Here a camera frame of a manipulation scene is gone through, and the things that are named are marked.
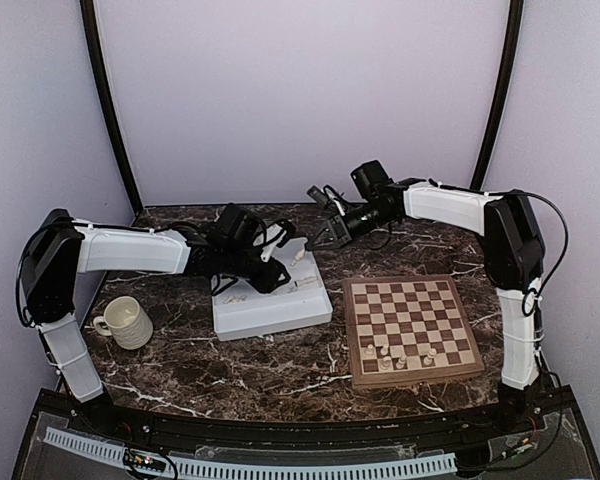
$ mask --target white mug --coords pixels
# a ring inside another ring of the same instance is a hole
[[[153,323],[133,297],[118,297],[104,309],[104,316],[93,319],[100,335],[113,337],[125,350],[136,350],[153,335]]]

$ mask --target marble table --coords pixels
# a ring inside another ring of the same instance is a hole
[[[249,206],[266,221],[289,218],[312,232],[324,214],[315,205]],[[146,209],[137,226],[207,222],[221,207]],[[213,331],[206,280],[176,275],[110,272],[85,323],[84,335],[114,401],[155,412],[251,421],[372,420],[454,411],[495,403],[502,367],[501,315],[495,289],[482,268],[474,236],[423,221],[394,227],[339,251],[315,257],[333,304],[331,323],[263,338],[220,342]],[[348,277],[451,274],[469,317],[484,374],[464,381],[403,388],[351,387],[341,281]],[[154,322],[145,347],[129,352],[98,335],[91,320],[112,299],[132,295]]]

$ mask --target mug handle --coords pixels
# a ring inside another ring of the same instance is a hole
[[[93,328],[96,329],[100,335],[105,337],[111,336],[111,331],[107,328],[107,323],[104,321],[104,317],[96,317],[93,319]]]

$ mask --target black pole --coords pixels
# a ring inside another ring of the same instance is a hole
[[[500,70],[498,71],[498,80],[493,94],[491,111],[487,128],[482,139],[480,154],[476,162],[476,168],[473,171],[473,178],[469,188],[472,190],[481,190],[484,179],[489,168],[489,161],[493,153],[493,147],[496,143],[504,104],[507,99],[509,82],[511,81],[511,72],[513,71],[513,61],[516,56],[516,47],[518,45],[518,36],[520,34],[520,25],[522,23],[522,9],[524,0],[511,0],[509,4],[509,20],[507,21],[507,32],[504,37],[504,47],[502,49],[502,58],[500,59]]]
[[[93,0],[80,0],[80,5],[82,7],[84,34],[87,38],[87,47],[89,49],[89,57],[91,58],[91,69],[93,70],[93,78],[96,81],[96,89],[100,97],[100,106],[107,125],[107,131],[109,132],[111,147],[118,163],[118,169],[120,170],[129,202],[134,213],[138,215],[144,207],[140,198],[140,192],[138,192],[138,186],[133,178],[131,164],[129,163],[127,151],[124,148],[120,125],[118,125],[118,118],[113,106],[107,72],[104,66],[104,58],[102,57],[102,46],[100,45],[100,36],[98,35],[98,24]]]

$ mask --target wooden chessboard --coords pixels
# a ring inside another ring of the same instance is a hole
[[[347,279],[343,292],[355,388],[442,382],[484,371],[450,276]],[[374,345],[372,353],[368,345]],[[389,351],[382,355],[385,345]],[[427,365],[432,348],[437,354]],[[398,369],[403,355],[406,363]],[[388,365],[385,356],[391,357]]]

